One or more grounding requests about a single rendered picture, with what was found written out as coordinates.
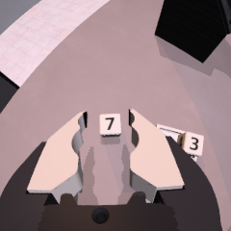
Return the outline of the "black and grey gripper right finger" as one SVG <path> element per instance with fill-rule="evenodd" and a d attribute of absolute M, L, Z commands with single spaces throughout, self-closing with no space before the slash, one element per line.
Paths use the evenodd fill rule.
<path fill-rule="evenodd" d="M 173 139 L 129 110 L 132 144 L 130 187 L 144 192 L 146 203 L 173 207 L 195 220 L 204 231 L 222 231 L 215 192 L 199 165 Z"/>

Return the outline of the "white number cube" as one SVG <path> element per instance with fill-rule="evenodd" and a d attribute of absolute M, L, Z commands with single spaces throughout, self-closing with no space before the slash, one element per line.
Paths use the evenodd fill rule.
<path fill-rule="evenodd" d="M 177 142 L 191 157 L 199 157 L 202 155 L 204 137 L 185 132 L 178 135 Z"/>
<path fill-rule="evenodd" d="M 120 137 L 120 114 L 100 115 L 99 124 L 102 138 Z"/>

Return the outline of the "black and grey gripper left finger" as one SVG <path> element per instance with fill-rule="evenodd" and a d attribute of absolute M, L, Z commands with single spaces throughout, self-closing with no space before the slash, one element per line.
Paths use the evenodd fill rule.
<path fill-rule="evenodd" d="M 87 124 L 88 113 L 83 111 L 42 141 L 16 170 L 0 196 L 0 231 L 7 231 L 36 208 L 60 204 L 63 193 L 71 193 L 78 204 L 77 192 L 82 193 L 84 177 L 81 133 Z"/>

